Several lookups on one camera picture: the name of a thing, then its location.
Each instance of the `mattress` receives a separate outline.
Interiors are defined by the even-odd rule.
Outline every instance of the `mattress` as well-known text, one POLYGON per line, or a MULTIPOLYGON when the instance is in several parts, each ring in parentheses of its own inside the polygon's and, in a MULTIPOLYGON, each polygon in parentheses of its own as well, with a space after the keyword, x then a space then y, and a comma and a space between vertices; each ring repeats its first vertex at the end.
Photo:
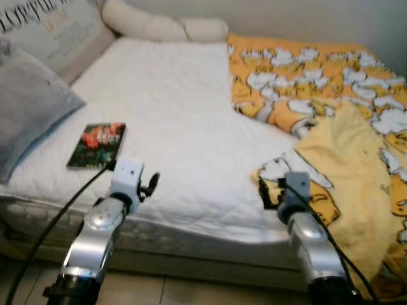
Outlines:
MULTIPOLYGON (((119 39, 72 86, 86 107, 34 147, 0 186, 1 218, 36 236, 95 174, 67 170, 86 124, 126 122, 120 154, 145 162, 154 195, 129 215, 118 247, 269 264, 287 255, 287 232, 265 213, 251 172, 296 140, 233 111, 225 44, 149 43, 119 39)), ((58 223, 72 238, 83 214, 106 195, 105 173, 58 223)))

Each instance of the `wire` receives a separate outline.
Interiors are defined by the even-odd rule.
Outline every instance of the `wire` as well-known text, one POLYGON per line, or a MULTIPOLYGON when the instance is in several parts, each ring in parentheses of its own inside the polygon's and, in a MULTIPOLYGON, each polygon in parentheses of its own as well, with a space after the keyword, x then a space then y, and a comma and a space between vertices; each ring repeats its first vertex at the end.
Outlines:
POLYGON ((378 300, 377 295, 375 294, 375 292, 373 291, 373 289, 371 288, 369 281, 364 277, 364 275, 361 273, 361 271, 356 267, 356 265, 347 257, 347 255, 342 251, 342 249, 336 244, 334 238, 332 237, 331 233, 329 232, 328 228, 326 227, 325 223, 323 223, 323 221, 319 218, 319 216, 309 207, 308 205, 308 201, 301 196, 301 194, 299 194, 292 186, 290 186, 289 184, 285 184, 286 187, 294 193, 294 195, 301 200, 310 210, 310 213, 312 214, 312 216, 314 217, 314 219, 321 225, 321 227, 324 229, 325 233, 328 236, 328 240, 331 242, 332 246, 335 248, 335 250, 338 252, 341 261, 342 261, 342 265, 343 268, 345 269, 345 272, 349 278, 350 281, 352 281, 350 279, 349 276, 349 271, 346 267, 346 265, 343 263, 343 260, 345 260, 349 266, 355 271, 355 273, 358 275, 358 277, 362 280, 364 286, 366 287, 366 289, 369 292, 369 295, 371 296, 371 298, 373 299, 373 302, 376 304, 380 304, 380 301, 378 300))
POLYGON ((45 230, 42 232, 41 236, 37 239, 35 242, 34 246, 31 248, 30 253, 28 254, 27 258, 25 259, 23 266, 20 268, 17 277, 15 278, 13 282, 13 286, 10 289, 10 292, 7 297, 6 305, 12 305, 13 304, 13 299, 15 296, 15 293, 17 291, 18 286, 20 285, 21 279, 24 276, 24 273, 27 271, 27 268, 30 266, 31 262, 34 260, 34 256, 36 252, 38 251, 39 246, 44 242, 46 236, 48 233, 53 229, 53 227, 57 224, 58 220, 63 216, 63 214, 68 210, 68 208, 75 202, 75 200, 83 193, 85 189, 88 188, 90 184, 92 184, 97 178, 99 178, 100 175, 102 175, 106 170, 112 170, 114 169, 114 165, 116 162, 112 162, 105 166, 99 173, 97 173, 95 176, 93 176, 92 179, 90 179, 72 198, 67 202, 67 204, 61 208, 59 213, 51 220, 51 222, 47 225, 45 230))

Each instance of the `white mattress pad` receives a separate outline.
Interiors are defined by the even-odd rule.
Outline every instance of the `white mattress pad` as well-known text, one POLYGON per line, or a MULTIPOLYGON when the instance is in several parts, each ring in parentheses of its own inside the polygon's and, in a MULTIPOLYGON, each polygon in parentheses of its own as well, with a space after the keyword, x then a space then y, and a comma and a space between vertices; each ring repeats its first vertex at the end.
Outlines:
MULTIPOLYGON (((145 162, 144 184, 161 173, 132 220, 242 243, 286 240, 250 174, 296 140, 232 109, 225 44, 119 39, 72 88, 86 107, 27 154, 0 196, 61 207, 96 173, 66 168, 86 124, 125 122, 120 154, 145 162)), ((110 179, 92 184, 75 209, 105 196, 110 179)))

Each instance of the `yellow blanket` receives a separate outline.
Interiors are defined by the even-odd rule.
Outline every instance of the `yellow blanket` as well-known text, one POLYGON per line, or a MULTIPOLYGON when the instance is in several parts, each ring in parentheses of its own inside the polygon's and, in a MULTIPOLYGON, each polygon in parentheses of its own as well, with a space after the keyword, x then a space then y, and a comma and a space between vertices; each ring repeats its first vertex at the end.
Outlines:
POLYGON ((254 181, 277 204, 277 178, 308 172, 311 207, 381 300, 407 299, 405 79, 355 44, 228 43, 235 109, 302 139, 254 181))

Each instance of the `book cover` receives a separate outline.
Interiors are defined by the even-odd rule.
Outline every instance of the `book cover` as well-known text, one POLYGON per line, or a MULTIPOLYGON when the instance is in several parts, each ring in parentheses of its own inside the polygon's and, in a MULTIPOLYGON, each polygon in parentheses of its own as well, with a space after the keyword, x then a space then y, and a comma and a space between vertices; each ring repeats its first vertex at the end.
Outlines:
POLYGON ((116 159, 125 133, 124 123, 99 123, 86 126, 68 168, 103 168, 116 159))

